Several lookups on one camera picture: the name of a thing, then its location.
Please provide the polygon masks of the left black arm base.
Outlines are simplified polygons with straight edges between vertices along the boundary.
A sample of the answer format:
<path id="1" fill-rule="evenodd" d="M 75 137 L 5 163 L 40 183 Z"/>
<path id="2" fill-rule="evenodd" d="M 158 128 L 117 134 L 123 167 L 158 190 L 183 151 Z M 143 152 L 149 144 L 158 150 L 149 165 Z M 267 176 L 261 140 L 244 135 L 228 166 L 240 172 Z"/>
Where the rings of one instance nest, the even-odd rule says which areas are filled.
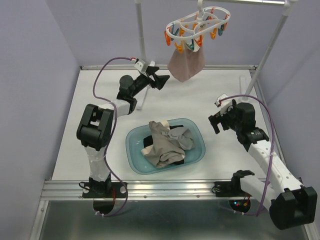
<path id="1" fill-rule="evenodd" d="M 84 182 L 79 187 L 82 189 L 82 198 L 93 200 L 93 210 L 101 217 L 114 217 L 120 213 L 128 200 L 127 184 L 120 182 Z"/>

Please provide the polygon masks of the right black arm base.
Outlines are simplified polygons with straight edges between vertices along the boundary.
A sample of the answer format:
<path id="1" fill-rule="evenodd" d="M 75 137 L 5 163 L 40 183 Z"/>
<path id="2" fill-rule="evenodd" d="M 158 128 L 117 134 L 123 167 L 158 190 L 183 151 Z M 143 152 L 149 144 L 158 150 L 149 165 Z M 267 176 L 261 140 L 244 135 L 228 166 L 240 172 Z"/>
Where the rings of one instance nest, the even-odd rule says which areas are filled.
<path id="1" fill-rule="evenodd" d="M 251 195 L 232 181 L 216 181 L 211 192 L 218 198 L 235 198 L 229 200 L 229 207 L 236 213 L 248 214 L 251 209 Z"/>

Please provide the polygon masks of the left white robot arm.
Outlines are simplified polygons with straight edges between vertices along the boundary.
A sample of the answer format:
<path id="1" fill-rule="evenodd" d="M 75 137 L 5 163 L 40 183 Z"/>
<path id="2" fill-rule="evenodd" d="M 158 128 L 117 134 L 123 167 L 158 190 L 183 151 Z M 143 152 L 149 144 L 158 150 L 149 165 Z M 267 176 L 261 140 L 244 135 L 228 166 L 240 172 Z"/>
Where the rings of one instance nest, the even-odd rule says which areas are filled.
<path id="1" fill-rule="evenodd" d="M 124 75 L 119 80 L 116 100 L 93 96 L 106 101 L 105 105 L 87 104 L 76 131 L 76 138 L 84 147 L 90 167 L 89 179 L 79 185 L 86 191 L 103 192 L 111 187 L 112 171 L 106 164 L 108 146 L 112 140 L 118 117 L 130 115 L 136 108 L 136 95 L 146 87 L 161 90 L 169 75 L 158 75 L 157 66 L 147 66 L 137 78 Z"/>

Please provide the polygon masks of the pink underwear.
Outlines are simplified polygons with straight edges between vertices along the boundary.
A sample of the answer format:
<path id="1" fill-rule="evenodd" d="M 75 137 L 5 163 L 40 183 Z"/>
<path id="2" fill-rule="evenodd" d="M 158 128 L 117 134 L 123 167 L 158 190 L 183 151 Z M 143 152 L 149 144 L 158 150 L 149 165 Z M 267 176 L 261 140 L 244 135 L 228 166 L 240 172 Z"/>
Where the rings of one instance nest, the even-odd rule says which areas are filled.
<path id="1" fill-rule="evenodd" d="M 170 74 L 182 83 L 201 72 L 204 67 L 205 56 L 202 47 L 198 51 L 186 49 L 182 53 L 175 50 L 167 65 Z"/>

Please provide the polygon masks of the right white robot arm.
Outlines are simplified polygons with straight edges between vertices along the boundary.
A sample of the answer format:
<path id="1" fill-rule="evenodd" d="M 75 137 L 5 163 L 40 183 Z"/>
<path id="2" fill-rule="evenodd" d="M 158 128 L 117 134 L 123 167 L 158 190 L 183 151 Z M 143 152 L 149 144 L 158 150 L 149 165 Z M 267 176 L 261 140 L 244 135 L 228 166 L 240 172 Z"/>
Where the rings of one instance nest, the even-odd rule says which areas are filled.
<path id="1" fill-rule="evenodd" d="M 236 197 L 249 194 L 259 201 L 257 212 L 269 212 L 279 230 L 311 224 L 315 220 L 318 195 L 313 187 L 306 187 L 289 171 L 274 151 L 268 135 L 256 126 L 256 111 L 252 104 L 237 103 L 234 99 L 221 104 L 221 110 L 208 118 L 214 132 L 233 130 L 238 142 L 254 158 L 266 175 L 259 180 L 250 170 L 238 170 L 228 186 L 217 195 Z"/>

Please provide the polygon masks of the dark grey underwear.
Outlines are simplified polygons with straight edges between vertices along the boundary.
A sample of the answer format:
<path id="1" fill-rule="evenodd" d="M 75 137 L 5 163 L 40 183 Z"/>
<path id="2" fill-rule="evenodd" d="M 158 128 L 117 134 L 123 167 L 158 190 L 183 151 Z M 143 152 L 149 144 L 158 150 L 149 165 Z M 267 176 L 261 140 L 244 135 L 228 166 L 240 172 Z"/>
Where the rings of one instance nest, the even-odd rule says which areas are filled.
<path id="1" fill-rule="evenodd" d="M 166 137 L 169 143 L 183 150 L 191 150 L 195 147 L 193 134 L 187 127 L 178 126 L 162 130 L 161 134 Z"/>

